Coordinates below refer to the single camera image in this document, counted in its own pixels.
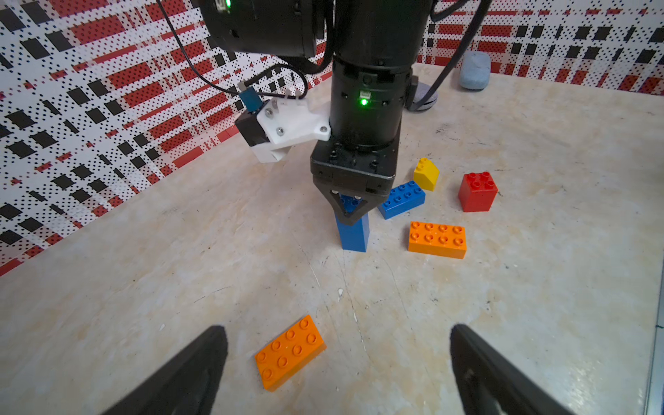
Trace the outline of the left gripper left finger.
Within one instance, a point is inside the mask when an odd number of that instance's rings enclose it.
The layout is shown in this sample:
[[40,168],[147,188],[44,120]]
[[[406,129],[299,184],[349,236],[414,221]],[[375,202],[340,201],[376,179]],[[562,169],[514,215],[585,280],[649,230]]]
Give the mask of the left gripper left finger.
[[206,329],[107,414],[209,414],[228,357],[224,327]]

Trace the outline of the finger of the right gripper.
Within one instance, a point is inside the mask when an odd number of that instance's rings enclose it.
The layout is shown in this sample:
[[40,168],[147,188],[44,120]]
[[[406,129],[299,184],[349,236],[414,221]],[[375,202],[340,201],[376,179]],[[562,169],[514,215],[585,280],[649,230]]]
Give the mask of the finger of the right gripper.
[[326,201],[332,207],[335,217],[342,225],[354,226],[358,221],[356,210],[358,209],[358,200],[351,195],[344,195],[339,190],[335,190],[332,185],[323,179],[316,178],[315,185],[324,196]]
[[352,205],[354,210],[352,212],[352,223],[359,221],[365,214],[372,209],[375,209],[380,204],[388,199],[388,193],[385,194],[366,194],[363,197],[354,196]]

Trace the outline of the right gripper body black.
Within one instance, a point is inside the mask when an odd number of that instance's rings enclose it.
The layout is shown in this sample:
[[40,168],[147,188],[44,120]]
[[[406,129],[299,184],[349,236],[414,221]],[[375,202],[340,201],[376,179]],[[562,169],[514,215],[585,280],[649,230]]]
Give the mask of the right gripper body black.
[[339,139],[319,141],[311,154],[314,183],[342,195],[385,196],[394,185],[399,137],[378,150],[351,150]]

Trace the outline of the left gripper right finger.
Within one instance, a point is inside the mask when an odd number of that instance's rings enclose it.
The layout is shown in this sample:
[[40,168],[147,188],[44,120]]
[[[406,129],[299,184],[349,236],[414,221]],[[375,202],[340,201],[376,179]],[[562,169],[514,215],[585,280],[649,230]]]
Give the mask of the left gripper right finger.
[[451,330],[451,363],[466,414],[569,414],[465,324]]

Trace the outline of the blue long lego brick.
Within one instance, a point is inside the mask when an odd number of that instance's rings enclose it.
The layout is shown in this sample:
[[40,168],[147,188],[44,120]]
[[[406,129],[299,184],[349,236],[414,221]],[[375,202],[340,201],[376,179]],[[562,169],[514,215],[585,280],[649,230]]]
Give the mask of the blue long lego brick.
[[385,220],[403,214],[425,203],[425,192],[415,181],[393,188],[388,199],[378,209]]

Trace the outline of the blue square lego brick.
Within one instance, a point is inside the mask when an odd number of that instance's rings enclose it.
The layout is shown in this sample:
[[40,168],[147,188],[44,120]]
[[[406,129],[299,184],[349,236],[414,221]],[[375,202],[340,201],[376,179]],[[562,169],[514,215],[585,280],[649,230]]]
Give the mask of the blue square lego brick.
[[[361,202],[361,200],[346,195],[341,195],[341,200],[344,209],[351,213],[357,209]],[[340,217],[337,214],[335,214],[335,220],[341,239],[342,249],[347,251],[366,252],[370,235],[368,214],[365,214],[352,226],[341,223]]]

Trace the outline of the yellow lego brick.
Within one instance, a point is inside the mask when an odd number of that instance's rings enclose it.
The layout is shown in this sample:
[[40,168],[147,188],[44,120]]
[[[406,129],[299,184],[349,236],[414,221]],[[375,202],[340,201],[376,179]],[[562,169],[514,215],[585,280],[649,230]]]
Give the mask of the yellow lego brick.
[[439,169],[428,158],[422,157],[413,171],[413,181],[426,191],[434,191],[439,179]]

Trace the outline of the orange lego brick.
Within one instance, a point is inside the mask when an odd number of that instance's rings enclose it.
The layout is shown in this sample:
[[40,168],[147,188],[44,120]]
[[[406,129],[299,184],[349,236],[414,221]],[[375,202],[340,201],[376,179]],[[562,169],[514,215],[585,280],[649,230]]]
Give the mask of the orange lego brick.
[[465,228],[412,221],[408,251],[453,259],[464,259],[467,252]]
[[327,349],[311,316],[305,316],[268,343],[254,359],[264,389],[275,392]]

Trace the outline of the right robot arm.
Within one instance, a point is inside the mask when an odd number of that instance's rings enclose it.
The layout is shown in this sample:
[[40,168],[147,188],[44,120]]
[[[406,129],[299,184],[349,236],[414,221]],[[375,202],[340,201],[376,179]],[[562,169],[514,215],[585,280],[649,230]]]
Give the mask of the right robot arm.
[[246,101],[236,125],[258,151],[315,140],[314,185],[352,226],[385,202],[396,174],[402,114],[434,102],[413,73],[425,26],[462,7],[432,1],[202,1],[214,42],[274,55],[299,74],[332,72],[330,113],[316,129],[278,121],[278,100]]

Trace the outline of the red square lego brick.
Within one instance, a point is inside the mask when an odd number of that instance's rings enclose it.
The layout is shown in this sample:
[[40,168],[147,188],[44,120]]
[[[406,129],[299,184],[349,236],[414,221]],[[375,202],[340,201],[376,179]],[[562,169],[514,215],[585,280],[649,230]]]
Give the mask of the red square lego brick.
[[489,172],[468,173],[463,175],[458,199],[465,213],[489,212],[497,193]]

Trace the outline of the blue grey oval case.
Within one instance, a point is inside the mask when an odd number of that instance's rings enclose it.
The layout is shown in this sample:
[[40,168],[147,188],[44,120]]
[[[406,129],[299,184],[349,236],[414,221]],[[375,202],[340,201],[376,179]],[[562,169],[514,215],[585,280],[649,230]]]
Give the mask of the blue grey oval case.
[[491,60],[486,52],[468,51],[459,71],[459,86],[469,91],[482,91],[489,84]]

